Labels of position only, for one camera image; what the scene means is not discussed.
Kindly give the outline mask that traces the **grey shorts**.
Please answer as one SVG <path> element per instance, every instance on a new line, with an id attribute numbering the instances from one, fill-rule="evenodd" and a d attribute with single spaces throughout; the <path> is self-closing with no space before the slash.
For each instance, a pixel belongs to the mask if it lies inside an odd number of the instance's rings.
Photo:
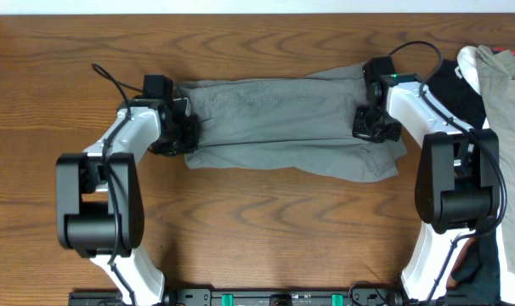
<path id="1" fill-rule="evenodd" d="M 365 105 L 362 64 L 302 78 L 253 78 L 183 82 L 200 122 L 197 168 L 275 170 L 371 183 L 398 175 L 402 141 L 372 143 L 352 135 L 355 113 Z"/>

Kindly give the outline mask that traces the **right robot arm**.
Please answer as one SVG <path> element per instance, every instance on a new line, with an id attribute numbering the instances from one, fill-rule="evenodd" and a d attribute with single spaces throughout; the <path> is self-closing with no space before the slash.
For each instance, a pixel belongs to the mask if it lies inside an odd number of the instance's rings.
<path id="1" fill-rule="evenodd" d="M 421 148 L 414 202 L 422 226 L 388 302 L 444 303 L 461 244 L 493 234 L 507 208 L 499 139 L 458 119 L 418 74 L 398 73 L 389 55 L 364 63 L 363 76 L 367 103 L 355 113 L 353 136 L 383 143 L 405 129 Z"/>

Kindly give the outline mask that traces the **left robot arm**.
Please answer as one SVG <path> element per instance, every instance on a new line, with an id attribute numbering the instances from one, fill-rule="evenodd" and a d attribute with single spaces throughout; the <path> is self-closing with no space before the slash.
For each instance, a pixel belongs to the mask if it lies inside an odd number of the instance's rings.
<path id="1" fill-rule="evenodd" d="M 92 304 L 162 305 L 167 300 L 165 276 L 142 244 L 137 165 L 147 152 L 175 157 L 198 148 L 199 122 L 190 100 L 174 90 L 166 76 L 144 76 L 139 94 L 124 99 L 97 142 L 56 162 L 59 243 L 99 266 L 119 290 L 117 297 L 92 298 Z"/>

